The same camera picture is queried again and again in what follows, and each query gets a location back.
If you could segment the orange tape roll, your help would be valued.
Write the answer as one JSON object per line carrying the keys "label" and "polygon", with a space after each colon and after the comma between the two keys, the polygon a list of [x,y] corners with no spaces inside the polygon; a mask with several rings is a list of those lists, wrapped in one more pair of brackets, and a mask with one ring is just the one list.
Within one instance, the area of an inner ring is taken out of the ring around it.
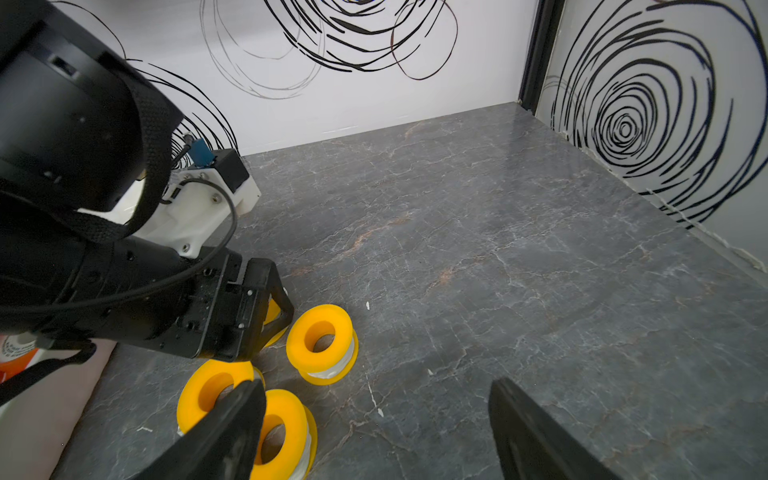
{"label": "orange tape roll", "polygon": [[1,336],[1,383],[24,371],[31,364],[38,351],[35,342],[36,337],[30,333]]}

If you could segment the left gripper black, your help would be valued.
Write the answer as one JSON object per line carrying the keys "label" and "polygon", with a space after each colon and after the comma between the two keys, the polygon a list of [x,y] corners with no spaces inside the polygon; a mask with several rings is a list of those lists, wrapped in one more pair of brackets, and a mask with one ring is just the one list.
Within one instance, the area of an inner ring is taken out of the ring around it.
{"label": "left gripper black", "polygon": [[[89,247],[89,292],[98,299],[153,286],[194,264],[131,263],[118,242]],[[262,350],[260,293],[275,287],[283,286],[273,261],[224,249],[188,279],[90,310],[89,334],[185,358],[250,361]]]}

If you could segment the yellow tape roll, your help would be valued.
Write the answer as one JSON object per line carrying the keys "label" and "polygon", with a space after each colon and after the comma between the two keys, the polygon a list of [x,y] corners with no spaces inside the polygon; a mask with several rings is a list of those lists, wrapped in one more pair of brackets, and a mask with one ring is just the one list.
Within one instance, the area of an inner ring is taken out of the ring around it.
{"label": "yellow tape roll", "polygon": [[328,386],[352,370],[359,347],[347,311],[337,305],[323,304],[311,308],[294,323],[288,334],[286,354],[305,381]]}
{"label": "yellow tape roll", "polygon": [[202,420],[227,388],[234,389],[245,381],[264,384],[264,377],[250,362],[206,361],[189,378],[179,397],[176,408],[178,434],[187,434]]}

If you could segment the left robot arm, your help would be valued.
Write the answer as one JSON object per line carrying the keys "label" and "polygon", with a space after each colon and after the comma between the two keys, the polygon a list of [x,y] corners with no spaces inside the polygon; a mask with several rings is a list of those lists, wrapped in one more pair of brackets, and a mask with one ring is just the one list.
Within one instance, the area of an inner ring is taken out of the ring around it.
{"label": "left robot arm", "polygon": [[2,3],[3,333],[233,362],[290,326],[275,263],[227,246],[260,196],[233,135],[166,84],[50,1]]}

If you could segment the yellow tape roll end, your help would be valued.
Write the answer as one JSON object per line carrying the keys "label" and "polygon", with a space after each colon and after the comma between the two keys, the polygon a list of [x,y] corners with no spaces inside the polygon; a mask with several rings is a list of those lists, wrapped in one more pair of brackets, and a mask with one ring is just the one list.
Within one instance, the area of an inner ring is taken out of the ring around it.
{"label": "yellow tape roll end", "polygon": [[275,287],[259,296],[258,318],[261,328],[258,346],[263,349],[275,343],[291,325],[294,306],[284,287]]}

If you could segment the white plastic storage box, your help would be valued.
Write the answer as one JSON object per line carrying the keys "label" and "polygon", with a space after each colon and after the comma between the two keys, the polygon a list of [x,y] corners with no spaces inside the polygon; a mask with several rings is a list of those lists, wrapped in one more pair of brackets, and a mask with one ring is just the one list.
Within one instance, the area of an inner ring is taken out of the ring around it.
{"label": "white plastic storage box", "polygon": [[65,366],[1,407],[1,477],[48,479],[110,359],[115,343],[97,340],[94,356]]}

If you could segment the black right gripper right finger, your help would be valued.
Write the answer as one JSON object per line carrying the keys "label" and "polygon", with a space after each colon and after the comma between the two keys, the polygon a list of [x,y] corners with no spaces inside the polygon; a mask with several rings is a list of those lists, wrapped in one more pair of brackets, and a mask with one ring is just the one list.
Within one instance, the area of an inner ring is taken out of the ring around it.
{"label": "black right gripper right finger", "polygon": [[616,479],[509,378],[491,383],[488,413],[506,479]]}

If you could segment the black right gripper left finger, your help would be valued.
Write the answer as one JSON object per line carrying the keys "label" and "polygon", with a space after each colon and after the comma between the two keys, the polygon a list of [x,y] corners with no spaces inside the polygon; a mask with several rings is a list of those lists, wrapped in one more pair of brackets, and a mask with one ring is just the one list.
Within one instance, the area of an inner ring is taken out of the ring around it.
{"label": "black right gripper left finger", "polygon": [[248,479],[266,413],[260,380],[245,381],[135,477]]}

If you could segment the black vertical frame post right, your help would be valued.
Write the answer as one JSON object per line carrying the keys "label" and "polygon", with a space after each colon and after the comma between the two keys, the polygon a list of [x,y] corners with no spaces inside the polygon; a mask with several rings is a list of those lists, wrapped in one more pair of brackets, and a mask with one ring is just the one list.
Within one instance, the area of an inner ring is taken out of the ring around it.
{"label": "black vertical frame post right", "polygon": [[531,113],[539,104],[565,4],[565,0],[538,2],[519,91],[520,105]]}

